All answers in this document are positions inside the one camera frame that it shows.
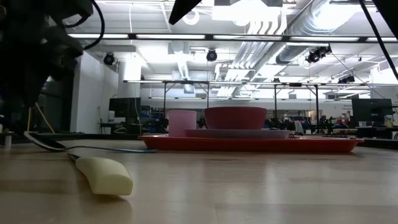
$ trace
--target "computer monitor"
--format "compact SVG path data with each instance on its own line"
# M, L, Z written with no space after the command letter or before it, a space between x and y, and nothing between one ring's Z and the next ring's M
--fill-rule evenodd
M139 116L140 106L141 98L111 98L109 100L109 110L114 111L115 118L126 118L126 120L136 118Z
M391 99L352 99L355 121L384 122L392 115Z

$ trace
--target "pink cup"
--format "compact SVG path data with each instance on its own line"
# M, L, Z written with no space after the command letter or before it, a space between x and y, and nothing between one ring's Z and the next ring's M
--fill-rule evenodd
M197 128L197 113L195 111L175 110L169 112L169 136L186 137L186 129Z

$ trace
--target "wooden table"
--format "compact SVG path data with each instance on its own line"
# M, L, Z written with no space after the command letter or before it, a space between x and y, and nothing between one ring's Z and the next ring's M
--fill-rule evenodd
M68 141L144 147L140 141ZM75 149L122 162L132 195L93 195L65 153L31 144L0 149L1 223L396 223L398 154L126 154Z

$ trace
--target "red bowl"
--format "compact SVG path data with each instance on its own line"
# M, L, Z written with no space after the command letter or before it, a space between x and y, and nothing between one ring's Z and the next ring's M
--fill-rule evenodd
M226 106L205 109L208 129L260 130L267 109L248 106Z

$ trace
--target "red tray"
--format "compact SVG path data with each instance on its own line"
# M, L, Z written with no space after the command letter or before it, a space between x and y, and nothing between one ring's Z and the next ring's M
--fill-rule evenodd
M167 135L142 136L148 149L168 151L229 151L229 152L351 152L363 140L338 138L298 139L216 139L173 138Z

